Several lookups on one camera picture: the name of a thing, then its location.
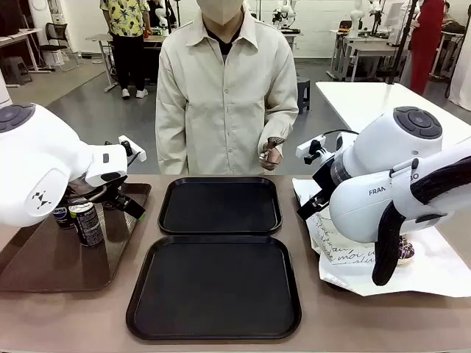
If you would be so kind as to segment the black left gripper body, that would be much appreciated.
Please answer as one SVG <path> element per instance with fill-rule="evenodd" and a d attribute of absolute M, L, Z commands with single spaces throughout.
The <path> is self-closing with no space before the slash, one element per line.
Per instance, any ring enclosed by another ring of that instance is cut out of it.
<path fill-rule="evenodd" d="M 65 205 L 84 204 L 91 202 L 94 204 L 106 204 L 110 209 L 123 210 L 129 203 L 129 196 L 122 192 L 122 185 L 127 176 L 121 176 L 110 182 L 104 183 L 97 188 L 72 188 L 70 185 L 65 192 Z"/>

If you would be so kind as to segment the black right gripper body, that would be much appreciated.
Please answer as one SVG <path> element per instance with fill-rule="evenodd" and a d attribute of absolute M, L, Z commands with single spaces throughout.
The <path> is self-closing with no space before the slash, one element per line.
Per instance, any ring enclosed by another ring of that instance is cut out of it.
<path fill-rule="evenodd" d="M 336 184 L 333 181 L 330 170 L 334 162 L 334 156 L 329 157 L 327 160 L 321 162 L 320 167 L 313 175 L 314 181 L 321 188 L 319 197 L 323 201 L 329 201 L 333 191 L 336 189 Z"/>

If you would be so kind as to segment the person's left hand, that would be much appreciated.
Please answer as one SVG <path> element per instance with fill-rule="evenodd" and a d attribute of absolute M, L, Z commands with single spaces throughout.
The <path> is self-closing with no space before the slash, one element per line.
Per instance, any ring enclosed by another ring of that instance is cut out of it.
<path fill-rule="evenodd" d="M 284 142 L 285 139 L 280 137 L 268 138 L 259 154 L 259 162 L 262 168 L 267 171 L 273 171 L 276 169 L 283 159 L 277 147 L 281 146 Z"/>

